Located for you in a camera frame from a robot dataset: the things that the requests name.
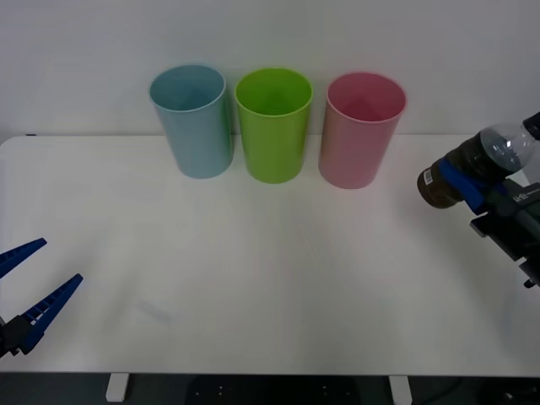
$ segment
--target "blue cup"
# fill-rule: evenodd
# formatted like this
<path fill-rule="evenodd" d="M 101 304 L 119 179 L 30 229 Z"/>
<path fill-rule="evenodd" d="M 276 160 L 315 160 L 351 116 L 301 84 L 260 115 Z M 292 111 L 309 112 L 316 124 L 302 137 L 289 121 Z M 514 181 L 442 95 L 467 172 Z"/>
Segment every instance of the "blue cup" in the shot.
<path fill-rule="evenodd" d="M 174 67 L 150 86 L 150 99 L 186 176 L 217 176 L 233 159 L 226 88 L 223 75 L 203 65 Z"/>

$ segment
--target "bottle cap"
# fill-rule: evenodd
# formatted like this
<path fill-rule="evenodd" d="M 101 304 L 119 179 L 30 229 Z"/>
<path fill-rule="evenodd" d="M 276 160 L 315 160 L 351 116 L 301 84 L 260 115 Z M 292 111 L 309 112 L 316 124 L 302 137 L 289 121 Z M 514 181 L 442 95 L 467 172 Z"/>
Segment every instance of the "bottle cap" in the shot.
<path fill-rule="evenodd" d="M 524 120 L 523 126 L 537 141 L 540 141 L 540 112 Z"/>

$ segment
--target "plastic bottle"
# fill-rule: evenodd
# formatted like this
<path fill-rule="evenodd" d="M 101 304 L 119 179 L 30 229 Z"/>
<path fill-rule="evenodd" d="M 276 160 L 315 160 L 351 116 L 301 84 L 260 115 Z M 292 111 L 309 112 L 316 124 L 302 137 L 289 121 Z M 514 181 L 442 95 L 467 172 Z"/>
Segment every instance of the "plastic bottle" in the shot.
<path fill-rule="evenodd" d="M 494 186 L 523 169 L 533 155 L 537 140 L 540 140 L 540 112 L 522 124 L 484 128 L 445 157 L 462 174 Z M 446 183 L 439 172 L 439 163 L 440 159 L 420 173 L 417 185 L 429 205 L 448 208 L 463 198 Z"/>

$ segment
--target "pink cup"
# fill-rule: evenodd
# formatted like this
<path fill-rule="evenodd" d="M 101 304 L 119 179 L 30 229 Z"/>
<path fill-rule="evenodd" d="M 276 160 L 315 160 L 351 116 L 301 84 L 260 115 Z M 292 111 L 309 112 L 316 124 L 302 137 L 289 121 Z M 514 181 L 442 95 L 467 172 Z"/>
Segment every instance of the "pink cup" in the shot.
<path fill-rule="evenodd" d="M 327 93 L 319 171 L 334 186 L 370 184 L 405 110 L 407 96 L 377 73 L 348 73 Z"/>

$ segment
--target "table leg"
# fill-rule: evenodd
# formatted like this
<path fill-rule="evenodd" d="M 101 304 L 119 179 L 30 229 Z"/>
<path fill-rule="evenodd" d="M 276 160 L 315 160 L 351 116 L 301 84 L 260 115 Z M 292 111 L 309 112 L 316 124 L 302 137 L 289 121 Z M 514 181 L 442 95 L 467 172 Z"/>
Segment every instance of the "table leg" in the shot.
<path fill-rule="evenodd" d="M 127 381 L 129 380 L 128 373 L 112 373 L 109 379 L 109 386 L 105 398 L 107 402 L 124 402 L 126 399 Z"/>
<path fill-rule="evenodd" d="M 396 405 L 411 405 L 413 396 L 406 375 L 390 375 L 391 396 Z"/>

